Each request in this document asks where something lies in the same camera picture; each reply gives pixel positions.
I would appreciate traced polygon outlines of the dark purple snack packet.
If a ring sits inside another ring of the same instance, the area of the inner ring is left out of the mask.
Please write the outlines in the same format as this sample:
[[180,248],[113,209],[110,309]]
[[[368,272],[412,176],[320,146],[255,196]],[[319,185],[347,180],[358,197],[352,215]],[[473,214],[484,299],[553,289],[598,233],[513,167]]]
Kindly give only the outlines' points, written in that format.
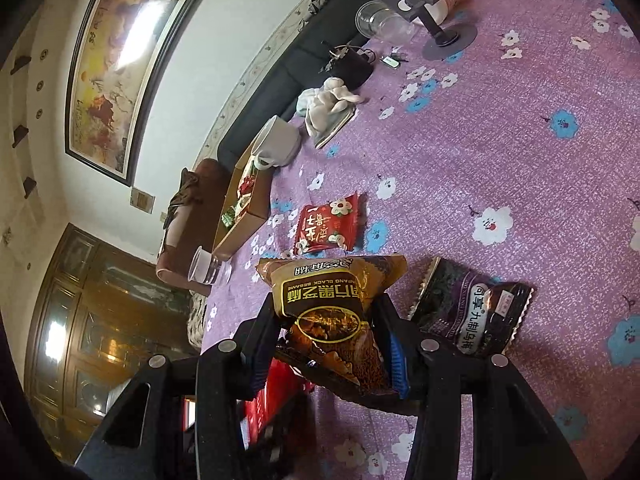
[[520,329],[535,289],[435,257],[420,283],[409,320],[466,356],[505,352]]

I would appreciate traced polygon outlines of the brown black sesame snack bag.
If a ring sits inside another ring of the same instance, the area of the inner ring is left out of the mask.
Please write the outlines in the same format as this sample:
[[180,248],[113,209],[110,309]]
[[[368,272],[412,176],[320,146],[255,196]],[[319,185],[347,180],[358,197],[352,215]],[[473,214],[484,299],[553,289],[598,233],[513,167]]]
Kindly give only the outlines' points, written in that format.
[[393,393],[371,306],[407,271],[404,256],[262,258],[256,271],[286,330],[278,360],[354,402]]

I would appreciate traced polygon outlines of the red jujube snack packet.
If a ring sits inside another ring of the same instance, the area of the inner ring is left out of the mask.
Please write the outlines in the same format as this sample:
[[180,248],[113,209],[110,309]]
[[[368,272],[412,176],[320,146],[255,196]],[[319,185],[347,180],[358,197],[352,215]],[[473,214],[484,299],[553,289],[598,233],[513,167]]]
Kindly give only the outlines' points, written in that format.
[[294,238],[294,254],[300,256],[329,249],[350,252],[356,243],[358,216],[357,193],[319,206],[303,206]]

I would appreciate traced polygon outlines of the cardboard box of snacks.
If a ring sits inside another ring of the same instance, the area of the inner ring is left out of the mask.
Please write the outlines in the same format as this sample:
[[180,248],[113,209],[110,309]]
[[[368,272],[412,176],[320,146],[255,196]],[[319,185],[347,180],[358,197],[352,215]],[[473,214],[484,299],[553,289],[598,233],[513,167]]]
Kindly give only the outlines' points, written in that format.
[[229,260],[267,221],[273,170],[258,170],[250,145],[232,172],[216,235],[214,256]]

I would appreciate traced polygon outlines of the red shallow tray box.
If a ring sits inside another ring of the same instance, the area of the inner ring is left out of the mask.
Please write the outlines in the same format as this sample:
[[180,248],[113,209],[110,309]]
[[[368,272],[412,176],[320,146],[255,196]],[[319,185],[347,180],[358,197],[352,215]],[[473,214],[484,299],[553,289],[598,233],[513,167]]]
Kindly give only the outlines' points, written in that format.
[[198,450],[230,455],[256,451],[302,418],[314,385],[277,359],[250,374],[239,353],[203,354],[195,373]]

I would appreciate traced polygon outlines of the patterned blanket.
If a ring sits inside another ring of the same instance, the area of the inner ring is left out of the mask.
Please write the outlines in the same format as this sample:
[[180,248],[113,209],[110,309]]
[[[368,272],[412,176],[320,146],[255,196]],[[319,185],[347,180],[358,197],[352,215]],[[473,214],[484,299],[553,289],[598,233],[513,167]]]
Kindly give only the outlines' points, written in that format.
[[186,332],[189,344],[195,350],[201,350],[205,332],[206,297],[198,292],[191,292],[190,311]]

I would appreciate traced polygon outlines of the wooden glass cabinet doors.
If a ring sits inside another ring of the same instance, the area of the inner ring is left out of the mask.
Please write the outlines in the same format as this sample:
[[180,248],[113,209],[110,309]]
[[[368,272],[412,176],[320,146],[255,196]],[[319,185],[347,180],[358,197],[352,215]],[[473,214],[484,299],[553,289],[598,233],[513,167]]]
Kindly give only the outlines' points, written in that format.
[[110,391],[151,356],[193,354],[189,307],[189,293],[162,283],[151,263],[66,226],[36,301],[24,376],[32,414],[60,460],[76,460]]

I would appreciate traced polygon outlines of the purple floral tablecloth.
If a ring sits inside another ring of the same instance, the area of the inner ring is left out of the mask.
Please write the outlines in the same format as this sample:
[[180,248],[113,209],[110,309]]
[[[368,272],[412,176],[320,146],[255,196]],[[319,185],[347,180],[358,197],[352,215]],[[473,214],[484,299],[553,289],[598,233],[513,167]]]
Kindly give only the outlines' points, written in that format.
[[465,0],[456,20],[476,25],[471,47],[428,62],[415,36],[326,148],[274,175],[204,342],[257,313],[257,263],[291,252],[305,206],[358,194],[358,254],[407,259],[401,313],[434,256],[533,286],[510,358],[603,479],[639,433],[638,40],[611,0]]

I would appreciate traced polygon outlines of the white ceramic mug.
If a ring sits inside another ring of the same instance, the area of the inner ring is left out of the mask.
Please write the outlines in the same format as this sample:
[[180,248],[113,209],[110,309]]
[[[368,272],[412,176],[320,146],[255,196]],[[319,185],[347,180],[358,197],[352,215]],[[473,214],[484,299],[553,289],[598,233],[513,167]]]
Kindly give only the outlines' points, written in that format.
[[298,128],[274,115],[257,133],[250,156],[259,171],[284,167],[292,162],[301,145]]

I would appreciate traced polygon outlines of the white crumpled cloth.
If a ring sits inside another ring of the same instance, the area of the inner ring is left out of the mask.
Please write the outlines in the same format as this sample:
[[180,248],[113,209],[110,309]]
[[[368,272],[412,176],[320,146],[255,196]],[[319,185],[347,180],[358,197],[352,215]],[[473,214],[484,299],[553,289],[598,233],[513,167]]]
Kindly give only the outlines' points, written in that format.
[[354,117],[363,101],[343,79],[329,77],[321,87],[306,89],[298,96],[295,113],[303,118],[312,144],[320,150]]

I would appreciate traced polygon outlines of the black pouch on table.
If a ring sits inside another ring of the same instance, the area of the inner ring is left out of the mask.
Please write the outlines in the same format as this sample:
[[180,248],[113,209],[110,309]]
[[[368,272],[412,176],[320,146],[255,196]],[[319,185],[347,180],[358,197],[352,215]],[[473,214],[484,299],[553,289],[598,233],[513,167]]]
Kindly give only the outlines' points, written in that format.
[[352,46],[339,46],[330,52],[326,73],[340,78],[349,90],[357,90],[370,78],[373,66],[367,55]]

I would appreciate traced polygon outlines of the framed horse painting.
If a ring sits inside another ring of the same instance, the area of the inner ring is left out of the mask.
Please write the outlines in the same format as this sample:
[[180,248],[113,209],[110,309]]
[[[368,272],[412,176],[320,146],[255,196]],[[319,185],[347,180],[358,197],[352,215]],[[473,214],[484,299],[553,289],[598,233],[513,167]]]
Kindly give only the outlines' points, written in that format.
[[134,182],[160,78],[198,0],[89,0],[70,60],[65,151]]

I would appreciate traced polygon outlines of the black leather sofa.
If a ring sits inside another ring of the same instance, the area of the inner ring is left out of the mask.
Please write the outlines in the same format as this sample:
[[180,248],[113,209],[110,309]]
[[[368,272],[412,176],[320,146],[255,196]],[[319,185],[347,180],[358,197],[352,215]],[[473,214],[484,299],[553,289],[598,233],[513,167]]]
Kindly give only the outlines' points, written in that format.
[[299,93],[326,78],[329,50],[361,47],[355,15],[370,0],[302,0],[271,34],[224,103],[198,160],[216,159],[231,170],[273,115],[288,120]]

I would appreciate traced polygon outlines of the clear glass cup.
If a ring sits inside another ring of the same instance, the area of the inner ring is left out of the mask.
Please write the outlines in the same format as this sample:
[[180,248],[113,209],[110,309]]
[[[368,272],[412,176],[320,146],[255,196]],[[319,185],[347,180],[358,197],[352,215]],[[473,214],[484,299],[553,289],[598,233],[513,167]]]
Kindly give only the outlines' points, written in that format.
[[380,0],[363,3],[355,15],[356,29],[362,36],[401,47],[416,34],[416,25],[404,20]]

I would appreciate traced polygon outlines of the small wall plaque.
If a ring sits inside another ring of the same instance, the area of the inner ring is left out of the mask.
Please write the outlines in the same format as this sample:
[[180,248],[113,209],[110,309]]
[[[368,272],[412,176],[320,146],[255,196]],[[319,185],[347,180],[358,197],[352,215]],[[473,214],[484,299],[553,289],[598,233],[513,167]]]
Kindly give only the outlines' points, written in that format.
[[155,197],[147,192],[143,192],[138,188],[132,188],[129,203],[131,207],[143,211],[146,214],[152,214]]

